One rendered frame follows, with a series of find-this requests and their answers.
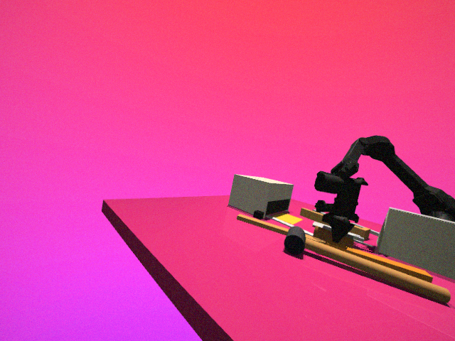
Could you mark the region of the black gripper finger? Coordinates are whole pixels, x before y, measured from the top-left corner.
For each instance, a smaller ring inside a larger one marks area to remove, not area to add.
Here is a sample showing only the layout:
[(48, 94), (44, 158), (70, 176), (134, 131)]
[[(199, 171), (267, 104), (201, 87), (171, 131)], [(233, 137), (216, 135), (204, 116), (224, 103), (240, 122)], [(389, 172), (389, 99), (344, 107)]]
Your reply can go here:
[[(348, 232), (347, 232), (347, 233), (349, 233), (349, 231), (351, 231), (351, 230), (352, 230), (352, 228), (354, 228), (354, 226), (355, 226), (354, 224), (351, 224), (351, 223), (350, 223), (350, 224), (349, 224), (349, 226), (348, 226), (348, 227), (350, 227), (350, 229), (348, 230)], [(344, 234), (344, 236), (346, 236), (346, 235), (347, 235), (347, 233), (346, 233), (346, 234)]]
[(336, 227), (332, 224), (329, 224), (331, 226), (331, 230), (332, 230), (332, 239), (333, 239), (333, 242), (336, 242), (338, 243), (341, 238), (344, 236), (344, 234), (346, 234), (348, 232), (348, 230), (350, 229), (350, 227), (348, 227), (347, 229), (342, 229), (340, 227)]

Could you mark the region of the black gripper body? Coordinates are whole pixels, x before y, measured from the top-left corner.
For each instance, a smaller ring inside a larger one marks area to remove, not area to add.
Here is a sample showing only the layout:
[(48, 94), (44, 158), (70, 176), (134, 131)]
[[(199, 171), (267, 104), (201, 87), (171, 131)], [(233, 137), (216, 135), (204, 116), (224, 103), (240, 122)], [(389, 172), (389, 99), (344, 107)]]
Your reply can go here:
[(355, 214), (358, 199), (337, 195), (333, 201), (336, 201), (335, 213), (327, 212), (323, 215), (322, 221), (342, 229), (348, 228), (349, 220), (354, 221), (356, 224), (359, 222), (360, 218)]

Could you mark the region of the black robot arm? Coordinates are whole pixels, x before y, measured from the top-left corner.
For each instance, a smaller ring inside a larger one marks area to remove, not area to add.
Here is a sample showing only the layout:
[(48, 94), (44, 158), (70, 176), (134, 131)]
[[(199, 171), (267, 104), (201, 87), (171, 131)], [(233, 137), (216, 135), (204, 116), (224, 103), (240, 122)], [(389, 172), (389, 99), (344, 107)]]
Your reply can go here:
[[(386, 136), (360, 137), (350, 145), (343, 160), (331, 169), (331, 173), (319, 171), (314, 187), (316, 191), (358, 199), (361, 186), (368, 186), (364, 178), (351, 178), (359, 169), (361, 154), (382, 161), (412, 192), (412, 202), (421, 215), (455, 222), (455, 199), (443, 190), (428, 185), (401, 158), (395, 154), (395, 146)], [(317, 212), (335, 213), (336, 201), (326, 204), (318, 200)]]

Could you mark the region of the orange rod with dark cylindrical end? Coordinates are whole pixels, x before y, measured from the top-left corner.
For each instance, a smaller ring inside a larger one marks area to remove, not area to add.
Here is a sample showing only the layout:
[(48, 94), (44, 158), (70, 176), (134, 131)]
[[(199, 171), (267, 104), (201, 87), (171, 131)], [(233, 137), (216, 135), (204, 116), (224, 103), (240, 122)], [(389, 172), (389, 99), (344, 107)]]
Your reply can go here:
[(284, 248), (293, 255), (300, 255), (305, 249), (308, 249), (309, 251), (316, 252), (355, 269), (360, 269), (368, 274), (380, 277), (386, 281), (391, 281), (398, 286), (404, 286), (405, 288), (440, 300), (444, 303), (448, 303), (451, 300), (451, 294), (447, 288), (442, 288), (441, 286), (409, 276), (389, 267), (387, 268), (380, 264), (376, 264), (375, 262), (362, 259), (359, 256), (335, 249), (329, 245), (324, 245), (312, 239), (308, 239), (306, 238), (305, 231), (299, 226), (292, 226), (288, 229), (284, 239)]

